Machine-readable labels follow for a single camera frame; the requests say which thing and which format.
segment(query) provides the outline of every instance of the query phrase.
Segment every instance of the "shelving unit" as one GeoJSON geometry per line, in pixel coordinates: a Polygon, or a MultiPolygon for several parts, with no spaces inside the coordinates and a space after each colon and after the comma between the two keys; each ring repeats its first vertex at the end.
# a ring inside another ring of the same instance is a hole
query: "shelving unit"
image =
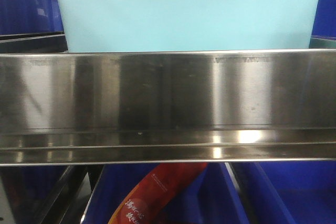
{"type": "Polygon", "coordinates": [[[336,159],[335,56],[2,54],[0,165],[336,159]]]}

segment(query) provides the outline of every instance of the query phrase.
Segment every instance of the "blue plastic bin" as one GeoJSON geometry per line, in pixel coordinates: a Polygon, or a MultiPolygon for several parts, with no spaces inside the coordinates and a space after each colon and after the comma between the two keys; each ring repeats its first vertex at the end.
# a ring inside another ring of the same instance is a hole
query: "blue plastic bin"
{"type": "Polygon", "coordinates": [[[62,31],[57,0],[0,0],[0,34],[62,31]]]}
{"type": "MultiPolygon", "coordinates": [[[[124,197],[156,164],[105,166],[82,224],[107,224],[124,197]]],[[[194,224],[248,224],[224,164],[208,168],[164,209],[168,219],[194,224]]]]}
{"type": "Polygon", "coordinates": [[[45,199],[65,168],[65,166],[21,167],[27,196],[34,200],[45,199]]]}
{"type": "Polygon", "coordinates": [[[236,164],[261,224],[336,223],[336,162],[236,164]]]}
{"type": "Polygon", "coordinates": [[[336,37],[336,0],[319,0],[312,34],[336,37]]]}
{"type": "Polygon", "coordinates": [[[69,51],[308,48],[318,0],[59,0],[69,51]]]}

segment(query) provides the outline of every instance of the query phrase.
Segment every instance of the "stainless steel shelf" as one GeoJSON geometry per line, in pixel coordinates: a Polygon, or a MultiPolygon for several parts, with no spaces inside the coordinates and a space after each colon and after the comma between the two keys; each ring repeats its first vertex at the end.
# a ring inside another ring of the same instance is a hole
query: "stainless steel shelf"
{"type": "Polygon", "coordinates": [[[336,159],[336,50],[0,55],[0,165],[336,159]]]}

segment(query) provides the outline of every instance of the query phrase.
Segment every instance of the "light blue plastic bin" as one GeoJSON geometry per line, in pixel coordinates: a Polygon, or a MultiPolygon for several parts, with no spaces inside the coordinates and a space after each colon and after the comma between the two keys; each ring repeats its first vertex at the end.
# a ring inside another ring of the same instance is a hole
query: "light blue plastic bin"
{"type": "Polygon", "coordinates": [[[71,52],[308,48],[318,0],[59,0],[71,52]]]}

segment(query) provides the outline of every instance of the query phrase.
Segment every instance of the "red plastic bag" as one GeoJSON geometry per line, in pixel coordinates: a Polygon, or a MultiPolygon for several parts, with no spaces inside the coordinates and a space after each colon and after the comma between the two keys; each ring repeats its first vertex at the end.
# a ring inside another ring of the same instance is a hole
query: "red plastic bag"
{"type": "Polygon", "coordinates": [[[108,224],[150,224],[207,163],[167,163],[151,170],[125,197],[108,224]]]}

